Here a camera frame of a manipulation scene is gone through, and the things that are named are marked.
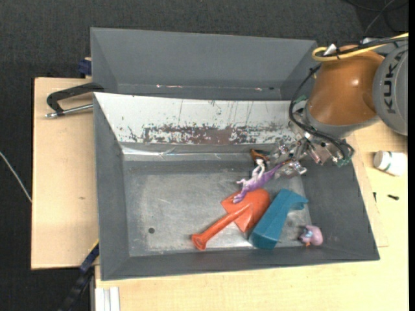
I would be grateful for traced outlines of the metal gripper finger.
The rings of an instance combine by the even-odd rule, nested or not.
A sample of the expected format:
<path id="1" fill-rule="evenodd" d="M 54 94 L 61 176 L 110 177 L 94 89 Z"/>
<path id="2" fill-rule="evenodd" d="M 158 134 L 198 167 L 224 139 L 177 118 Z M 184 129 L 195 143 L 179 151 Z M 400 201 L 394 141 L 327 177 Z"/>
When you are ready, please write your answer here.
<path id="1" fill-rule="evenodd" d="M 307 169 L 299 161 L 289 161 L 282 164 L 275 173 L 275 178 L 293 178 L 306 173 Z"/>
<path id="2" fill-rule="evenodd" d="M 290 155 L 290 148 L 283 143 L 273 147 L 270 152 L 270 159 L 288 159 Z"/>

